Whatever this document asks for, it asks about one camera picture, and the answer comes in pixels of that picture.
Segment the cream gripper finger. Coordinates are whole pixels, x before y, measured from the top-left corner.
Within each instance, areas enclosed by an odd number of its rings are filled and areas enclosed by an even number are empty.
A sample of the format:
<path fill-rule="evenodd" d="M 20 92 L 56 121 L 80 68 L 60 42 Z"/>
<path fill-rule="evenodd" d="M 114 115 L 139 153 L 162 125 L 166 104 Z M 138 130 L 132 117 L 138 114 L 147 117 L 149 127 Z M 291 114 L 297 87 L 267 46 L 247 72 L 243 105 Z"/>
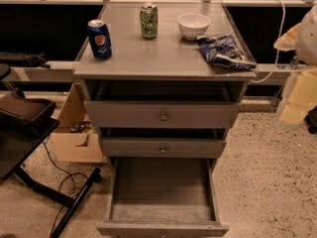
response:
<path fill-rule="evenodd" d="M 300 26 L 301 24 L 298 23 L 290 28 L 286 33 L 284 33 L 275 41 L 273 47 L 283 52 L 294 51 Z"/>

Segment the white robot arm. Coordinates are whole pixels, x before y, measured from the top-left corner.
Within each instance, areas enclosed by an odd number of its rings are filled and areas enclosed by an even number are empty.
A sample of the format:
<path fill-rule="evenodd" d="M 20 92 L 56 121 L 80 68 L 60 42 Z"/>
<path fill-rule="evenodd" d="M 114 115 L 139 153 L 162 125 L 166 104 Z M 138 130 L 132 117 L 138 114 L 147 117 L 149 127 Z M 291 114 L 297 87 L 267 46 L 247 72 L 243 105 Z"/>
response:
<path fill-rule="evenodd" d="M 317 4 L 302 21 L 279 37 L 273 47 L 278 51 L 295 51 L 298 60 L 308 65 L 317 64 Z"/>

